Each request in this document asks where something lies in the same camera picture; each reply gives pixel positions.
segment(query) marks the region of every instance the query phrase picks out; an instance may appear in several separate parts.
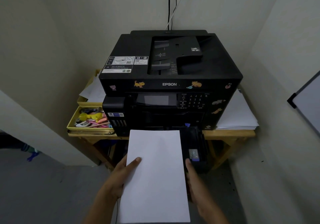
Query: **epson printer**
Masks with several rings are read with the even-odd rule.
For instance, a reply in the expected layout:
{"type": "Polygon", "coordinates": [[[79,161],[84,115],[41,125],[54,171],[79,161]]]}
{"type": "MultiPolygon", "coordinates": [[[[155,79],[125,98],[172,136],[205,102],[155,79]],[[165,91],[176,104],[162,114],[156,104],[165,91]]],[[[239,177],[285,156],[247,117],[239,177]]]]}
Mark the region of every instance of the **epson printer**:
{"type": "Polygon", "coordinates": [[[118,136],[180,130],[183,157],[198,172],[211,167],[202,130],[215,129],[242,78],[218,37],[205,30],[122,34],[99,75],[102,107],[118,136]]]}

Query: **wooden table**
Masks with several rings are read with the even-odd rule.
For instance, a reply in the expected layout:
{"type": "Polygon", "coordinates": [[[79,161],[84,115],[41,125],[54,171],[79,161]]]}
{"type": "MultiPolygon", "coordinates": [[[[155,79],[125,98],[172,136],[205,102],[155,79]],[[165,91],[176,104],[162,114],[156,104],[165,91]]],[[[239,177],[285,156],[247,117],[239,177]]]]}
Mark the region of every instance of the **wooden table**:
{"type": "MultiPolygon", "coordinates": [[[[230,154],[238,149],[249,137],[255,137],[254,130],[204,130],[204,138],[208,140],[210,153],[213,157],[214,164],[213,169],[218,168],[226,159],[229,158],[230,154]],[[222,140],[224,142],[223,150],[216,154],[214,150],[214,142],[212,140],[222,140]]],[[[79,137],[82,139],[87,148],[93,152],[103,163],[106,164],[110,169],[114,169],[115,164],[111,158],[101,151],[99,147],[94,146],[99,140],[110,139],[110,140],[128,140],[129,137],[118,137],[113,131],[95,133],[85,133],[80,131],[69,131],[70,137],[79,137]]]]}

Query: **white cable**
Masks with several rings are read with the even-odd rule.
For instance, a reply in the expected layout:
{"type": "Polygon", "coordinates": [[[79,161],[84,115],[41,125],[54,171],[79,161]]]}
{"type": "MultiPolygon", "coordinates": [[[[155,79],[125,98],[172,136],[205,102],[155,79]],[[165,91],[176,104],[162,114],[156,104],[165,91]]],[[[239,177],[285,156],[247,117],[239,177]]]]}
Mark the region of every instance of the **white cable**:
{"type": "Polygon", "coordinates": [[[170,20],[169,20],[168,24],[167,24],[167,25],[166,25],[166,27],[164,28],[165,30],[166,30],[166,29],[167,29],[167,27],[169,26],[170,21],[171,21],[172,17],[174,16],[174,13],[176,12],[176,10],[177,10],[177,8],[178,8],[178,6],[179,6],[179,4],[180,4],[180,1],[181,1],[181,0],[179,0],[179,2],[178,2],[178,4],[177,4],[177,7],[176,7],[175,11],[172,13],[172,15],[171,15],[171,17],[170,17],[170,20]]]}

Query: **stack of paper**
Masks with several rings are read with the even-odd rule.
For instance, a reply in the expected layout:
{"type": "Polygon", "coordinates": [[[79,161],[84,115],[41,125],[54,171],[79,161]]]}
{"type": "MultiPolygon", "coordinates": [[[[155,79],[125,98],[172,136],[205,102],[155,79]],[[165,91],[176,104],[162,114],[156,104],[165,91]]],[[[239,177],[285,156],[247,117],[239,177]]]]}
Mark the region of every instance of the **stack of paper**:
{"type": "Polygon", "coordinates": [[[127,165],[142,161],[124,184],[119,223],[190,222],[178,130],[130,130],[127,165]]]}
{"type": "Polygon", "coordinates": [[[106,93],[99,80],[99,74],[93,78],[93,82],[88,85],[79,95],[87,98],[87,102],[103,102],[106,93]]]}
{"type": "Polygon", "coordinates": [[[257,119],[251,112],[245,98],[236,90],[222,114],[216,129],[255,129],[257,119]]]}

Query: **wooden tabletop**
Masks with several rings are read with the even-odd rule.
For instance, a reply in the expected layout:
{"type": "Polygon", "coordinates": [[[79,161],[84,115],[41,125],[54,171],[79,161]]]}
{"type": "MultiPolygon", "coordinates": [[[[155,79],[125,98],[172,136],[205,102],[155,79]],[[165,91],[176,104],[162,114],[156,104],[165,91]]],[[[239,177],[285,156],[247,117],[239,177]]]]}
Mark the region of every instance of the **wooden tabletop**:
{"type": "MultiPolygon", "coordinates": [[[[240,138],[240,137],[255,137],[254,130],[249,129],[237,129],[237,130],[203,130],[204,138],[206,140],[219,140],[222,138],[240,138]]],[[[95,131],[94,133],[88,133],[84,131],[69,131],[70,137],[83,137],[83,138],[104,138],[113,140],[128,140],[129,137],[118,137],[113,131],[95,131]]]]}

